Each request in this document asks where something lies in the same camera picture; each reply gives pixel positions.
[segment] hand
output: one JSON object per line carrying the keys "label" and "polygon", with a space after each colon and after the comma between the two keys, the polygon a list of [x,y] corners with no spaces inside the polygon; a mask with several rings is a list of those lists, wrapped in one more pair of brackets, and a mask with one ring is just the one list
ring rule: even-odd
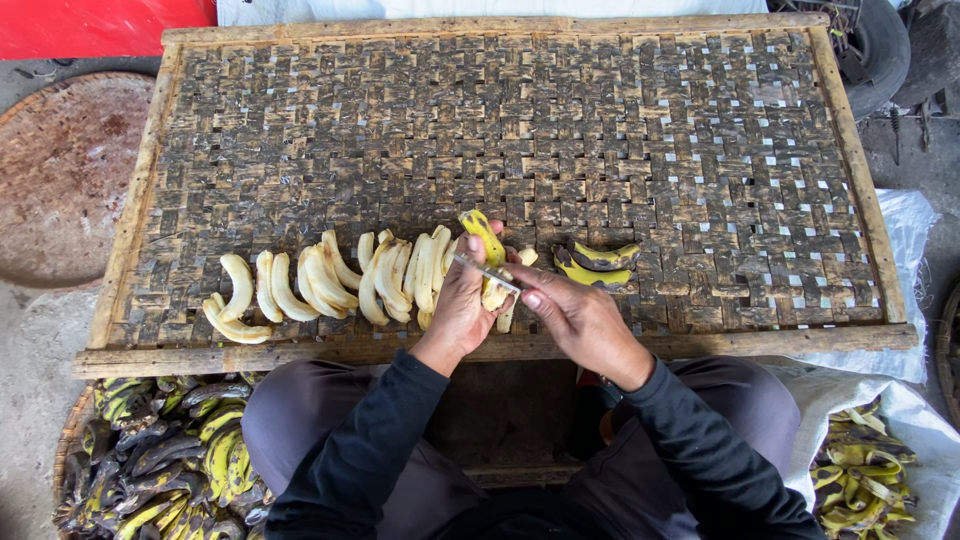
{"label": "hand", "polygon": [[[495,233],[503,231],[500,221],[492,219],[490,226]],[[515,249],[506,250],[508,261],[520,262]],[[483,240],[476,234],[461,234],[457,253],[467,254],[477,262],[487,260]],[[514,304],[514,297],[510,296],[500,309],[491,313],[480,304],[482,291],[483,274],[454,260],[440,289],[433,321],[423,338],[410,349],[410,354],[437,373],[450,377],[460,360],[483,343],[496,316]]]}
{"label": "hand", "polygon": [[519,264],[507,268],[533,288],[523,301],[546,323],[557,346],[573,361],[613,381],[625,392],[653,374],[654,357],[624,324],[613,298],[597,287]]}

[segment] red surface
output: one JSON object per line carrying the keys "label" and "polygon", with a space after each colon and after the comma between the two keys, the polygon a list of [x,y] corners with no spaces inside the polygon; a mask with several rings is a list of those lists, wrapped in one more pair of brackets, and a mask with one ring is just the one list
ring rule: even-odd
{"label": "red surface", "polygon": [[216,26],[214,0],[0,0],[0,60],[156,56],[167,28]]}

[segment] person's right hand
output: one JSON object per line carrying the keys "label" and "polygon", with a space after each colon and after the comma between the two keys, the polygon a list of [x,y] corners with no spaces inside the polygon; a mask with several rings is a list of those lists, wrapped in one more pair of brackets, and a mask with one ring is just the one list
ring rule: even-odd
{"label": "person's right hand", "polygon": [[570,359],[625,392],[639,389],[653,375],[653,355],[636,341],[609,294],[559,274],[519,264],[504,267],[532,287],[520,300],[546,323]]}

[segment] gray pants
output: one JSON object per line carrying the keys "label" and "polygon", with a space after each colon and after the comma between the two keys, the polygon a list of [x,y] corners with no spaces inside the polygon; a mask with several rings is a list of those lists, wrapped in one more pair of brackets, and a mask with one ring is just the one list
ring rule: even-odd
{"label": "gray pants", "polygon": [[[800,411],[776,378],[728,356],[673,362],[670,370],[785,474]],[[253,468],[275,494],[286,490],[307,451],[374,383],[369,374],[322,360],[285,364],[260,383],[243,416],[243,432]],[[605,516],[627,538],[696,537],[684,494],[636,417],[622,423],[613,443],[574,475],[562,496]],[[421,440],[383,507],[377,532],[380,538],[429,538],[487,498]]]}

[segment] person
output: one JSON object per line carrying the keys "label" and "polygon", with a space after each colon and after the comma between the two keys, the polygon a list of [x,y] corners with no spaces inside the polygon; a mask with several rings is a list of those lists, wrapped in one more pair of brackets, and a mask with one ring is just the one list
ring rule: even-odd
{"label": "person", "polygon": [[[475,235],[458,251],[486,259]],[[530,287],[520,300],[560,349],[622,392],[617,410],[629,414],[613,415],[626,419],[612,443],[559,493],[490,497],[421,438],[496,316],[480,305],[481,274],[454,262],[429,330],[379,379],[314,360],[257,387],[242,426],[254,470],[277,495],[268,539],[825,537],[781,479],[800,413],[775,378],[730,357],[667,367],[609,295],[509,259]]]}

